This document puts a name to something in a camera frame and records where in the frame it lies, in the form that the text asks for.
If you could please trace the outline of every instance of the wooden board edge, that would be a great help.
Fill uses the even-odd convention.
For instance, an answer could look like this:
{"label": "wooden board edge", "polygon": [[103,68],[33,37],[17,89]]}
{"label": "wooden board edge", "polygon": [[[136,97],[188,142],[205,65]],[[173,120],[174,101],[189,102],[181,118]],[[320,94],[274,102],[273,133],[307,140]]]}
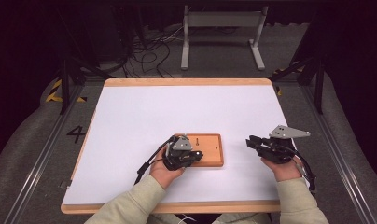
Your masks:
{"label": "wooden board edge", "polygon": [[[103,204],[62,204],[61,211],[67,215],[96,213]],[[210,202],[210,203],[159,203],[152,214],[200,214],[200,213],[271,213],[280,212],[279,200]]]}
{"label": "wooden board edge", "polygon": [[221,166],[224,165],[224,153],[223,153],[223,145],[221,144],[221,135],[218,134],[218,145],[220,146],[220,160],[221,160]]}
{"label": "wooden board edge", "polygon": [[104,87],[272,85],[267,78],[110,78]]}
{"label": "wooden board edge", "polygon": [[224,165],[223,161],[203,161],[200,165],[198,163],[192,163],[191,167],[222,167]]}
{"label": "wooden board edge", "polygon": [[76,160],[75,168],[73,169],[72,175],[70,176],[70,180],[73,180],[73,177],[75,176],[78,164],[80,163],[81,156],[82,156],[83,151],[84,151],[84,147],[86,146],[87,138],[88,138],[88,136],[90,134],[90,129],[91,129],[93,118],[95,117],[95,113],[96,113],[96,110],[93,112],[89,128],[87,129],[87,133],[86,133],[86,136],[84,137],[83,145],[81,145],[80,152],[78,153],[78,157],[77,157],[77,160]]}

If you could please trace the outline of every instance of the metal stand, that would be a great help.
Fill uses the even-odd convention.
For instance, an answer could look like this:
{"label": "metal stand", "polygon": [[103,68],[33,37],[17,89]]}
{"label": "metal stand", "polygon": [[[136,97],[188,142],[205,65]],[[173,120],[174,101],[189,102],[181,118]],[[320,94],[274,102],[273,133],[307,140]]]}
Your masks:
{"label": "metal stand", "polygon": [[252,12],[189,12],[188,6],[185,6],[184,16],[184,43],[182,52],[181,69],[189,69],[189,27],[256,27],[256,36],[249,39],[250,48],[255,57],[258,70],[264,70],[264,62],[258,51],[258,42],[260,40],[261,31],[267,17],[268,7],[264,7],[261,11]]}

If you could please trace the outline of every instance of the person's right hand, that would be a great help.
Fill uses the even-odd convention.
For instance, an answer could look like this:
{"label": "person's right hand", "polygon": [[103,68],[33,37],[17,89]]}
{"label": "person's right hand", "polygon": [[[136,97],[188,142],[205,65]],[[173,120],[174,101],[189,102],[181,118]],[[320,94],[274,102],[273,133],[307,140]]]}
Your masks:
{"label": "person's right hand", "polygon": [[270,167],[277,182],[302,177],[300,171],[296,167],[296,163],[302,166],[300,159],[297,157],[294,157],[293,160],[284,164],[276,164],[264,158],[261,158],[261,161]]}

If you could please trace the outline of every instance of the metal bracket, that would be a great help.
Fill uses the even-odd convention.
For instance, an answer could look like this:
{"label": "metal bracket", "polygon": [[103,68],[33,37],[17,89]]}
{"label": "metal bracket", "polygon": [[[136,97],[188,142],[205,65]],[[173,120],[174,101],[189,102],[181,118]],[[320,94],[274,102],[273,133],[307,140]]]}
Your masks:
{"label": "metal bracket", "polygon": [[185,135],[180,136],[180,138],[172,145],[172,148],[174,150],[192,150],[191,143]]}
{"label": "metal bracket", "polygon": [[304,132],[301,130],[293,129],[287,126],[278,125],[270,134],[270,137],[288,139],[288,138],[298,138],[298,137],[308,137],[311,134],[309,132]]}
{"label": "metal bracket", "polygon": [[69,189],[70,185],[72,184],[72,180],[62,181],[61,184],[58,186],[60,189]]}

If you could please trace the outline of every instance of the white board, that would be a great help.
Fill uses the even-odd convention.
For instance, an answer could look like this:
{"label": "white board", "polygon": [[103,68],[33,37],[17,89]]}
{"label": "white board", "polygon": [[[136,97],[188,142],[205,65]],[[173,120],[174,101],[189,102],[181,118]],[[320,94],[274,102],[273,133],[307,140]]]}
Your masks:
{"label": "white board", "polygon": [[277,200],[271,170],[245,139],[279,124],[286,120],[272,85],[104,87],[63,204],[107,203],[129,190],[174,133],[219,133],[224,166],[188,168],[164,203]]}

